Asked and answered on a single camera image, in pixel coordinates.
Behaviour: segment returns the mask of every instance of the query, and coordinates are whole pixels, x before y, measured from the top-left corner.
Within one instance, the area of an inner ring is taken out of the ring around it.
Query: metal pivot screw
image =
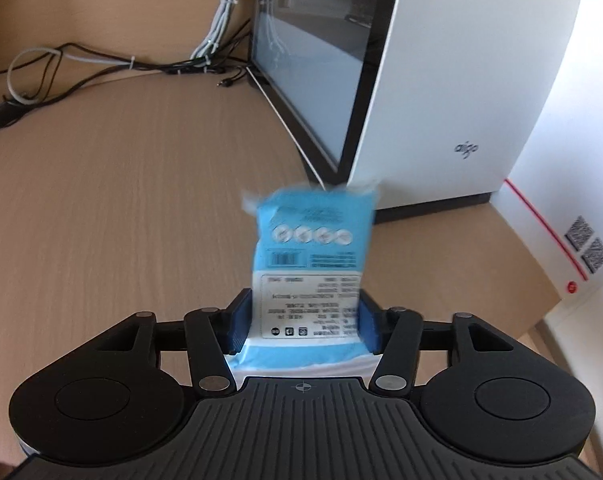
[[[382,375],[381,377],[377,378],[375,384],[378,388],[388,390],[390,392],[403,390],[406,386],[408,386],[406,380],[398,375]]]
[[[199,387],[207,392],[222,392],[230,386],[230,381],[220,375],[209,375],[199,381]]]

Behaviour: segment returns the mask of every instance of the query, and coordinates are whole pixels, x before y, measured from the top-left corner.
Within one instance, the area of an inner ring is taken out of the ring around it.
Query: blue package
[[[372,191],[283,189],[258,204],[252,326],[235,365],[288,368],[367,352],[357,305],[375,203]]]

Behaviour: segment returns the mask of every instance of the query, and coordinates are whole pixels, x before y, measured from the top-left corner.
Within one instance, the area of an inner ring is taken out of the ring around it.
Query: circular icon
[[[277,225],[272,230],[272,239],[280,244],[286,243],[292,238],[292,229],[286,224]]]
[[[307,244],[312,240],[312,229],[306,225],[300,225],[295,229],[295,240],[300,244]]]
[[[315,231],[315,240],[322,245],[329,244],[333,241],[335,234],[327,227],[320,227]]]
[[[350,245],[353,243],[353,234],[347,229],[339,229],[335,233],[335,243],[339,245]]]
[[[299,390],[301,393],[305,394],[308,390],[312,390],[314,386],[310,386],[308,383],[299,383],[295,386],[295,390]]]

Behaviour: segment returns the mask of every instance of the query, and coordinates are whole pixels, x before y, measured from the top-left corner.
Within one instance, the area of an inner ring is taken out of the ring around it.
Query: glass side panel
[[[257,0],[252,60],[339,164],[377,0]]]

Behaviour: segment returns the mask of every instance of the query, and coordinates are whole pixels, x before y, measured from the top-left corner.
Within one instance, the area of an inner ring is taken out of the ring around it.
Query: black gripper base
[[[202,400],[184,429],[149,454],[111,466],[29,458],[12,480],[595,480],[572,456],[505,467],[441,444],[404,399],[356,378],[250,378]]]

